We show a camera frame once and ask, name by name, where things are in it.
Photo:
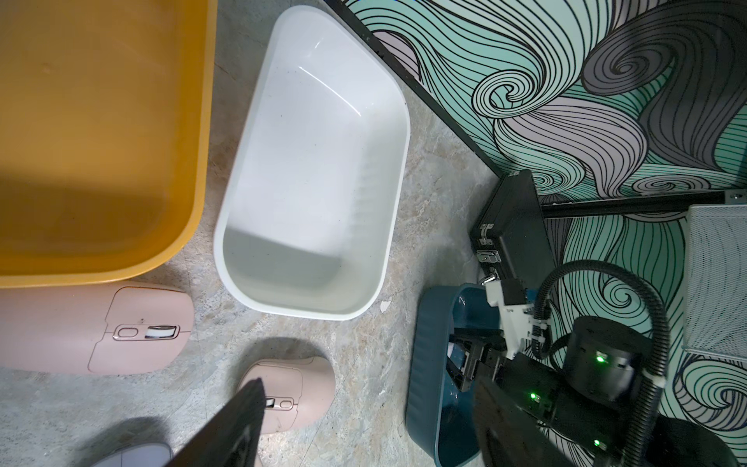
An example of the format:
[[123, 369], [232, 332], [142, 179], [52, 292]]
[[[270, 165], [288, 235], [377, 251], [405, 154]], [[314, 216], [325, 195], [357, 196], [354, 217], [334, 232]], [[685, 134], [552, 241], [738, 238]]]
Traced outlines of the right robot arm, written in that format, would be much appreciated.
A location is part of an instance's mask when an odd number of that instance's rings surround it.
[[[548, 297], [564, 276], [599, 272], [622, 282], [644, 305], [649, 336], [607, 318], [582, 316], [552, 336]], [[669, 328], [656, 290], [616, 265], [579, 260], [556, 268], [534, 299], [507, 305], [496, 293], [497, 329], [458, 328], [462, 363], [447, 363], [461, 391], [472, 390], [478, 445], [488, 466], [566, 466], [548, 438], [554, 430], [586, 449], [597, 466], [733, 466], [711, 431], [659, 413], [666, 387]]]

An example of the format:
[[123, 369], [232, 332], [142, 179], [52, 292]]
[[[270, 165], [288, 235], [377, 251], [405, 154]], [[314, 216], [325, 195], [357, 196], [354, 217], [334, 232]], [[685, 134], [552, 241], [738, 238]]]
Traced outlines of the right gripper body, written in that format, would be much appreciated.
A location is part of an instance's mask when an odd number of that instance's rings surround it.
[[535, 343], [539, 292], [507, 279], [445, 290], [445, 386], [474, 401], [477, 379], [497, 384], [523, 412], [578, 441], [578, 394], [558, 366], [523, 353]]

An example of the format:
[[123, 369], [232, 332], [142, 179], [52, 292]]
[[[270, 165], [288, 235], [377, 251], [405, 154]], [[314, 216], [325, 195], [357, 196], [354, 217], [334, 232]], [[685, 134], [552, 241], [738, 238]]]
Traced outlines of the dark teal storage box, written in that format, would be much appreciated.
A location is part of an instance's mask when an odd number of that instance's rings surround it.
[[419, 300], [405, 420], [410, 439], [437, 466], [463, 466], [480, 452], [474, 391], [459, 391], [447, 374], [449, 335], [457, 328], [490, 330], [499, 324], [486, 290], [476, 284], [435, 286]]

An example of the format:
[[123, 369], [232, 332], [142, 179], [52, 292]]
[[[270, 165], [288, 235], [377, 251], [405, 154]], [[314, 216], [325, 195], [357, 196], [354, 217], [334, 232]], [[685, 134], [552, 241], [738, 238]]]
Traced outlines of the purple slim mouse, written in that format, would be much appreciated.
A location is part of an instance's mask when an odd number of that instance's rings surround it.
[[93, 463], [93, 467], [164, 467], [173, 459], [173, 451], [164, 443], [145, 443], [119, 449]]

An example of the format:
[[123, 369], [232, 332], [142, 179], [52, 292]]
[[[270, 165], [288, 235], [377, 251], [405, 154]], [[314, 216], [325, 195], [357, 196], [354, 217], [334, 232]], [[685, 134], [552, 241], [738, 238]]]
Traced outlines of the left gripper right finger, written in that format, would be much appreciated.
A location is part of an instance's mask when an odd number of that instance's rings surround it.
[[479, 377], [473, 387], [473, 423], [484, 465], [573, 466], [493, 381]]

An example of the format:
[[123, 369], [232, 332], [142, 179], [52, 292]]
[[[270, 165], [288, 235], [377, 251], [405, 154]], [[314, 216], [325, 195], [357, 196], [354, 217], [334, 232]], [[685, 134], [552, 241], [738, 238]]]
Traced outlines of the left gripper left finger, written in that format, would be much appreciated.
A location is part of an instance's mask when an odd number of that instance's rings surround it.
[[167, 466], [254, 466], [266, 402], [260, 379], [245, 383]]

